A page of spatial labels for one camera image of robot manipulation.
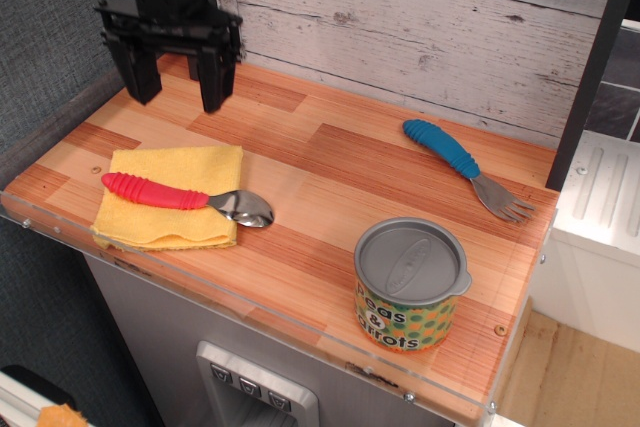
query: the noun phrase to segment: yellow towel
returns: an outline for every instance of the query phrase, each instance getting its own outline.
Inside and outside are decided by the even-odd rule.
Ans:
[[[180,189],[209,195],[238,189],[242,148],[237,146],[116,150],[111,172],[124,172]],[[136,204],[109,192],[91,230],[141,250],[229,247],[236,223],[211,207],[165,209]],[[94,237],[107,248],[111,243]]]

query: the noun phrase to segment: can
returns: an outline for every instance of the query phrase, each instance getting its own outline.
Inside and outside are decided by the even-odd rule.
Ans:
[[[399,217],[367,230],[355,250],[358,323],[398,352],[442,342],[458,296],[471,286],[460,242],[428,220]]]

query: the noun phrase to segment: orange object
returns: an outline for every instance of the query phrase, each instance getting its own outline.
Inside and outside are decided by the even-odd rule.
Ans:
[[[36,427],[87,427],[88,425],[79,412],[64,404],[43,407]]]

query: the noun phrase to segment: wooden countertop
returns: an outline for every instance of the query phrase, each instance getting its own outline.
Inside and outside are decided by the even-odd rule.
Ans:
[[[466,425],[491,401],[509,334],[526,297],[557,193],[544,184],[554,152],[250,65],[235,94],[202,111],[186,59],[159,62],[163,92],[147,106],[121,92],[21,174],[3,205],[17,220],[80,250],[233,315],[340,368]],[[424,118],[454,135],[484,173],[537,208],[503,222],[471,183],[402,132]],[[273,206],[267,229],[238,229],[222,250],[100,250],[88,230],[115,149],[233,144],[245,151],[241,187]],[[440,346],[398,354],[365,337],[354,314],[353,251],[373,224],[431,220],[461,242],[473,276]]]

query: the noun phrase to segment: red spoon handle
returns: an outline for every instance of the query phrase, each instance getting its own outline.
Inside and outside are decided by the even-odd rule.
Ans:
[[[182,210],[199,209],[207,205],[209,200],[209,196],[202,192],[176,189],[120,172],[103,175],[102,183],[120,197],[153,207]]]

